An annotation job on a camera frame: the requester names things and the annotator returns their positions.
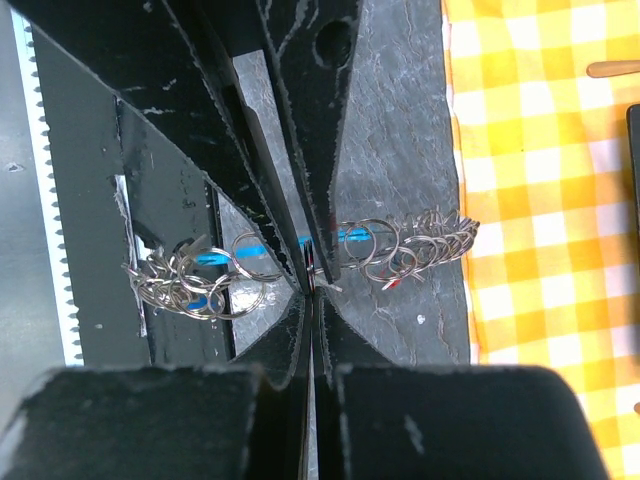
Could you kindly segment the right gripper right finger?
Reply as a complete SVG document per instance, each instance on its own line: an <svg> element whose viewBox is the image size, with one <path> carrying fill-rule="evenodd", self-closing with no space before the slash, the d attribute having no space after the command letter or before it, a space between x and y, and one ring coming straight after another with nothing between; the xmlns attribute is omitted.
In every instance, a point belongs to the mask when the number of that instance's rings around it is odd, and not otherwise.
<svg viewBox="0 0 640 480"><path fill-rule="evenodd" d="M323 479L604 479L582 409L554 371L391 363L319 292L313 305Z"/></svg>

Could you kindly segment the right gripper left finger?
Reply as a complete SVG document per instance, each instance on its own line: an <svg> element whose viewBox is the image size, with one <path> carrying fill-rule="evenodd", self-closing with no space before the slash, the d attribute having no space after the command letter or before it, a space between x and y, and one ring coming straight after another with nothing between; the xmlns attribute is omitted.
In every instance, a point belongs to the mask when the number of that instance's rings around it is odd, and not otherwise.
<svg viewBox="0 0 640 480"><path fill-rule="evenodd" d="M313 302L228 364L47 372L1 437L5 479L303 479Z"/></svg>

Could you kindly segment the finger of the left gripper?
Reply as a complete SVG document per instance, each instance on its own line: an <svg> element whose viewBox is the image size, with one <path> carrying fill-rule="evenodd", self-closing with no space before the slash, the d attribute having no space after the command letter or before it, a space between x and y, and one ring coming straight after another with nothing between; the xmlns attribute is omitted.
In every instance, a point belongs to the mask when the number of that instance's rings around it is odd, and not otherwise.
<svg viewBox="0 0 640 480"><path fill-rule="evenodd" d="M329 283L341 276L336 178L361 7L349 0L256 4L292 175Z"/></svg>
<svg viewBox="0 0 640 480"><path fill-rule="evenodd" d="M236 207L290 285L305 263L257 116L195 1L14 1Z"/></svg>

